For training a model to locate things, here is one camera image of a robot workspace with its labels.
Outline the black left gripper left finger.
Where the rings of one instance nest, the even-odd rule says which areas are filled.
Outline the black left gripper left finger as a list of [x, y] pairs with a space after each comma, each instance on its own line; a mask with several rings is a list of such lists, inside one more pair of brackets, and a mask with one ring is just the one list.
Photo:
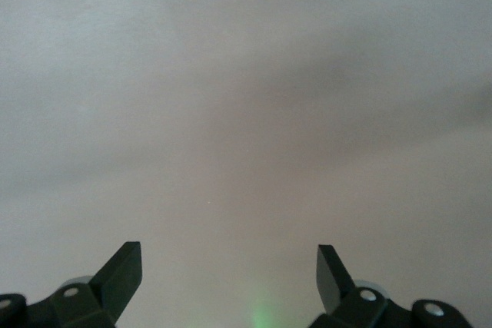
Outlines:
[[1, 326], [115, 327], [141, 281], [141, 244], [129, 241], [95, 275], [69, 280], [37, 303], [2, 294]]

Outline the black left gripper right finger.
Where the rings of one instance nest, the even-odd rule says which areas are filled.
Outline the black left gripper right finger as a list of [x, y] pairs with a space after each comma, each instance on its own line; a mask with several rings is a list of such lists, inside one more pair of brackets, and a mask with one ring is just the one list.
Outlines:
[[331, 245], [318, 246], [316, 282], [324, 312], [311, 328], [472, 327], [457, 308], [443, 301], [417, 300], [406, 310], [379, 290], [358, 287]]

